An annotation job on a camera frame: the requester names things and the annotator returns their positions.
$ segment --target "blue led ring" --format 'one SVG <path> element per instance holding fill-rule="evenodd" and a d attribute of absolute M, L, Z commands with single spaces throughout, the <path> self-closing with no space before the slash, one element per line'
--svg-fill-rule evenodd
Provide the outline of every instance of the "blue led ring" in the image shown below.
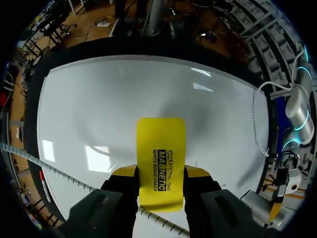
<path fill-rule="evenodd" d="M 306 117 L 305 122 L 302 124 L 301 127 L 299 127 L 299 128 L 294 128 L 294 130 L 300 130 L 300 129 L 302 129 L 302 128 L 305 126 L 306 122 L 308 121 L 308 117 L 309 117 L 309 112 L 308 112 L 308 110 L 307 110 L 307 117 Z"/>
<path fill-rule="evenodd" d="M 308 73 L 308 75 L 309 75 L 309 77 L 311 78 L 311 80 L 313 79 L 313 78 L 312 78 L 312 75 L 311 75 L 311 73 L 309 73 L 308 69 L 306 69 L 305 67 L 302 67 L 302 66 L 298 67 L 298 68 L 297 68 L 297 71 L 298 71 L 299 69 L 305 70 L 305 71 Z"/>
<path fill-rule="evenodd" d="M 282 152 L 283 152 L 283 150 L 285 149 L 285 146 L 288 145 L 288 144 L 291 143 L 291 142 L 296 142 L 296 143 L 299 145 L 299 142 L 298 142 L 297 140 L 289 140 L 289 141 L 287 141 L 286 144 L 283 146 Z"/>

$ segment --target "desk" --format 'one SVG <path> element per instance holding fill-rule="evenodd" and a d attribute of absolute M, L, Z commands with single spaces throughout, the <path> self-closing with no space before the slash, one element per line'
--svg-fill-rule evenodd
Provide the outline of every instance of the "desk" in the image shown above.
<path fill-rule="evenodd" d="M 88 42 L 93 44 L 95 56 L 110 55 L 97 47 L 106 45 L 105 41 L 110 44 L 113 40 Z M 79 52 L 82 48 L 88 52 L 89 47 L 77 45 L 67 55 L 75 59 L 72 53 L 77 53 L 77 60 L 82 60 Z M 41 62 L 46 66 L 35 76 L 42 82 L 30 87 L 26 108 L 28 152 L 82 182 L 101 187 L 115 169 L 136 163 L 135 129 L 140 118 L 181 117 L 186 123 L 185 164 L 204 168 L 238 197 L 249 189 L 257 190 L 265 158 L 254 137 L 252 85 L 210 66 L 180 59 L 91 56 L 92 52 L 85 55 L 91 59 L 64 65 L 66 60 L 58 52 Z M 55 68 L 57 57 L 64 66 Z M 265 145 L 268 113 L 263 94 L 257 108 Z M 87 192 L 54 174 L 45 177 L 58 211 L 67 218 L 69 209 Z M 184 211 L 158 215 L 188 229 Z M 134 237 L 162 236 L 170 236 L 169 231 L 137 215 Z"/>

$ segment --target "chair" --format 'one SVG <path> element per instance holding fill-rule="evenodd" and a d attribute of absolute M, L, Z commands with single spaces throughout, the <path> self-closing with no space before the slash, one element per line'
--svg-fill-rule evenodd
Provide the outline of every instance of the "chair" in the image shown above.
<path fill-rule="evenodd" d="M 217 21 L 210 29 L 208 30 L 201 29 L 199 31 L 200 36 L 206 38 L 207 40 L 213 43 L 216 43 L 217 36 L 215 31 L 221 21 L 229 20 L 229 18 L 231 17 L 232 9 L 233 9 L 233 5 L 226 0 L 213 0 L 212 5 L 208 7 L 208 10 L 211 10 L 212 13 L 216 15 Z"/>
<path fill-rule="evenodd" d="M 44 33 L 44 36 L 48 36 L 55 45 L 58 45 L 58 40 L 62 42 L 61 35 L 65 33 L 69 35 L 70 25 L 65 25 L 63 22 L 69 16 L 69 9 L 64 1 L 56 1 L 48 9 L 48 16 L 46 19 L 39 25 L 40 31 Z"/>
<path fill-rule="evenodd" d="M 211 31 L 215 31 L 221 21 L 227 21 L 231 17 L 233 5 L 226 0 L 215 0 L 213 12 L 218 17 L 216 24 L 211 28 Z"/>

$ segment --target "yellow eraser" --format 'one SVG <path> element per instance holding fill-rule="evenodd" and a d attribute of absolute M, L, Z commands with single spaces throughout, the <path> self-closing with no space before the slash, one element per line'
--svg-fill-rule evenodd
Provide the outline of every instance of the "yellow eraser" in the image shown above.
<path fill-rule="evenodd" d="M 137 125 L 140 206 L 152 212 L 183 207 L 186 129 L 181 118 L 143 118 Z"/>

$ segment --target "white cable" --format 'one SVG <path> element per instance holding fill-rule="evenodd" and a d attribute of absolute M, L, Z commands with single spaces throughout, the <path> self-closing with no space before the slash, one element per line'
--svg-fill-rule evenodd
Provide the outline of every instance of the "white cable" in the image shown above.
<path fill-rule="evenodd" d="M 31 161 L 32 163 L 42 167 L 42 169 L 45 169 L 46 171 L 52 172 L 53 174 L 56 174 L 63 179 L 72 182 L 73 184 L 81 187 L 84 190 L 87 190 L 89 192 L 92 192 L 95 190 L 95 188 L 73 178 L 72 176 L 69 176 L 68 174 L 65 174 L 64 172 L 54 168 L 53 166 L 48 165 L 47 163 L 39 160 L 38 158 L 35 158 L 34 156 L 19 150 L 17 148 L 14 148 L 13 146 L 7 145 L 5 143 L 0 142 L 0 150 L 21 156 L 22 158 L 27 159 L 28 161 Z M 150 212 L 147 211 L 141 207 L 138 208 L 138 212 L 141 214 L 141 216 L 147 217 L 148 220 L 154 221 L 154 223 L 157 223 L 161 227 L 163 227 L 166 230 L 169 230 L 170 232 L 174 233 L 174 235 L 177 235 L 179 237 L 188 238 L 189 237 L 189 231 L 181 228 L 180 226 Z"/>
<path fill-rule="evenodd" d="M 50 171 L 52 172 L 53 174 L 56 174 L 60 177 L 62 177 L 63 179 L 67 180 L 67 181 L 70 181 L 72 182 L 73 184 L 76 184 L 77 186 L 83 188 L 84 190 L 88 190 L 89 192 L 95 190 L 93 187 L 73 178 L 72 176 L 69 176 L 67 174 L 65 174 L 64 172 L 48 165 L 47 163 L 35 158 L 34 156 L 22 151 L 22 150 L 19 150 L 19 149 L 16 149 L 10 145 L 7 145 L 7 144 L 4 144 L 2 142 L 0 142 L 0 150 L 4 150 L 6 152 L 9 152 L 9 153 L 12 153 L 12 154 L 15 154 L 15 155 L 18 155 L 18 156 L 21 156 L 25 159 L 27 159 L 28 161 L 31 161 L 32 163 L 42 167 L 43 169 L 45 169 L 46 171 Z"/>
<path fill-rule="evenodd" d="M 12 75 L 9 73 L 9 72 L 7 72 L 7 74 L 9 74 L 10 75 L 10 77 L 11 77 L 11 82 L 12 82 L 12 85 L 11 85 L 11 90 L 10 90 L 10 92 L 9 92 L 9 95 L 8 95 L 8 97 L 6 98 L 6 101 L 5 101 L 5 103 L 4 103 L 4 106 L 3 106 L 3 108 L 2 108 L 2 110 L 1 110 L 1 113 L 0 113 L 0 118 L 2 117 L 2 114 L 3 114 L 3 111 L 4 111 L 4 109 L 5 109 L 5 106 L 6 106 L 6 103 L 7 103 L 7 101 L 9 100 L 9 98 L 10 98 L 10 95 L 11 95 L 11 93 L 12 93 L 12 90 L 13 90 L 13 86 L 14 86 L 14 83 L 13 83 L 13 77 L 12 77 Z"/>
<path fill-rule="evenodd" d="M 254 94 L 254 98 L 253 98 L 253 105 L 252 105 L 252 113 L 253 113 L 253 125 L 254 125 L 254 131 L 255 131 L 255 134 L 256 134 L 256 140 L 257 140 L 257 143 L 258 143 L 258 146 L 259 148 L 261 149 L 262 153 L 266 156 L 266 157 L 269 157 L 269 148 L 267 149 L 267 151 L 264 150 L 262 144 L 261 144 L 261 140 L 260 140 L 260 136 L 259 136 L 259 132 L 258 132 L 258 125 L 257 125 L 257 121 L 256 121 L 256 99 L 257 99 L 257 96 L 258 96 L 258 93 L 261 91 L 261 89 L 266 86 L 267 84 L 272 84 L 272 85 L 275 85 L 276 87 L 279 87 L 281 89 L 284 89 L 284 90 L 287 90 L 287 91 L 291 91 L 294 87 L 294 71 L 295 71 L 295 64 L 296 64 L 296 61 L 298 60 L 298 58 L 305 52 L 305 50 L 301 51 L 294 59 L 294 66 L 293 66 L 293 72 L 292 72 L 292 75 L 291 75 L 291 87 L 290 88 L 286 88 L 282 85 L 279 85 L 278 83 L 275 83 L 275 82 L 271 82 L 271 81 L 267 81 L 267 82 L 264 82 L 263 84 L 260 85 L 260 87 L 255 91 L 255 94 Z"/>

